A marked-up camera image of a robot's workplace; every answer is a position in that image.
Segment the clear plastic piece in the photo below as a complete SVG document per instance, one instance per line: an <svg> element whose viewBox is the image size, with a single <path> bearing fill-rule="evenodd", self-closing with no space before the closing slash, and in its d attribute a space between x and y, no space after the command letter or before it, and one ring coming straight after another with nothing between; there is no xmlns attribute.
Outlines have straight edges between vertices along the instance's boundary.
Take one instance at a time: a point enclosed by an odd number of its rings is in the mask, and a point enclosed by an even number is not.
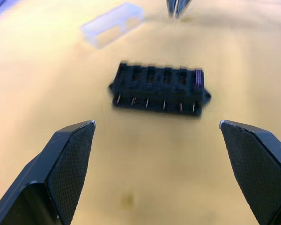
<svg viewBox="0 0 281 225"><path fill-rule="evenodd" d="M141 7L126 2L81 27L86 39L101 48L115 41L144 21Z"/></svg>

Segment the yellow table surface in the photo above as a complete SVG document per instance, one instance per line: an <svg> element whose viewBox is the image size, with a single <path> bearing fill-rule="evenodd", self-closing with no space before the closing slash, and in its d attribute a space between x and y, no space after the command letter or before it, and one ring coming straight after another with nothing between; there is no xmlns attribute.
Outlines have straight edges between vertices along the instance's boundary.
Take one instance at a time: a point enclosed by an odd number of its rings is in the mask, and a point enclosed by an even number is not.
<svg viewBox="0 0 281 225"><path fill-rule="evenodd" d="M122 0L21 0L0 16L0 198L52 134L95 120L73 225L256 225L234 178L222 119L281 140L281 0L131 0L146 21L107 47L79 27ZM115 110L121 60L203 67L202 118Z"/></svg>

